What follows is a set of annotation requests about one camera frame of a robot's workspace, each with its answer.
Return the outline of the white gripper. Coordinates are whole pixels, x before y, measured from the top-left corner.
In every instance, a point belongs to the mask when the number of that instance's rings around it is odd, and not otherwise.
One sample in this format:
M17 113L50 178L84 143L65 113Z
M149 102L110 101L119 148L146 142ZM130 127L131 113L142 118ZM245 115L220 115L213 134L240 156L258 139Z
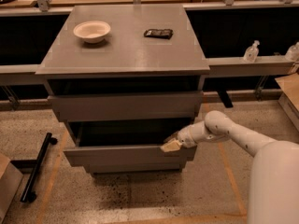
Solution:
M160 146L162 152L179 151L181 147L191 148L202 141L210 141L215 135L206 127L203 121L184 127L179 132L172 133L164 139Z

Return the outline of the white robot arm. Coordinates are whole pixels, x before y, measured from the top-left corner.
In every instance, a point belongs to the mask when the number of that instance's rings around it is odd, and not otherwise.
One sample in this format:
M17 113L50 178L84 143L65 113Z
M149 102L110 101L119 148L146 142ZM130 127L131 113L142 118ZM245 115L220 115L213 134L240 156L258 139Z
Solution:
M163 152L229 138L253 157L247 224L299 224L299 145L278 141L210 111L166 138Z

